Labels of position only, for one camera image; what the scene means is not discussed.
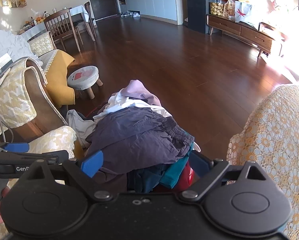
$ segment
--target metal screw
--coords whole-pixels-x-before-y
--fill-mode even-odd
[[[140,200],[138,200],[138,199],[135,199],[135,200],[132,201],[132,203],[133,203],[134,205],[140,205],[140,204],[142,204],[142,201],[140,201]]]
[[[144,202],[144,203],[150,203],[150,199],[144,198],[144,199],[142,199],[142,202]]]
[[[182,196],[184,198],[191,198],[192,199],[192,198],[198,197],[198,194],[197,194],[197,192],[195,192],[193,190],[185,190],[185,191],[182,192]]]
[[[99,190],[94,193],[94,197],[96,197],[98,199],[107,199],[110,196],[111,196],[110,193],[105,190]]]

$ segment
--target wooden chair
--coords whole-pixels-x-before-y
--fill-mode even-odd
[[[91,3],[87,2],[84,4],[85,10],[88,12],[89,15],[89,19],[88,19],[88,24],[90,25],[91,29],[92,29],[92,33],[94,38],[96,39],[96,32],[95,32],[95,28],[94,28],[94,18],[92,18],[92,14],[91,14]]]
[[[81,52],[79,42],[76,36],[79,36],[80,42],[83,45],[83,41],[78,30],[78,23],[74,24],[72,22],[72,17],[69,9],[58,11],[52,14],[51,16],[46,17],[44,20],[44,24],[46,29],[51,32],[53,40],[61,41],[64,51],[66,51],[66,49],[63,43],[63,37],[73,34],[77,48],[79,52]]]

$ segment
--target white shopping bag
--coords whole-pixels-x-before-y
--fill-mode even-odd
[[[258,29],[262,19],[255,6],[245,2],[235,1],[235,22],[244,22]]]

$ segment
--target blue gripper pad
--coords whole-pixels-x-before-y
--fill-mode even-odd
[[[91,154],[88,157],[85,157],[82,165],[81,170],[90,178],[92,178],[97,171],[102,167],[103,165],[103,152],[98,151],[95,154]]]
[[[200,178],[212,169],[211,160],[195,150],[189,155],[188,161],[191,168]]]
[[[28,143],[7,143],[4,150],[15,153],[27,153],[30,149]]]

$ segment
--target glass jar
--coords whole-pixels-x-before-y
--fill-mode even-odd
[[[224,5],[222,0],[210,0],[210,13],[213,15],[222,16]]]

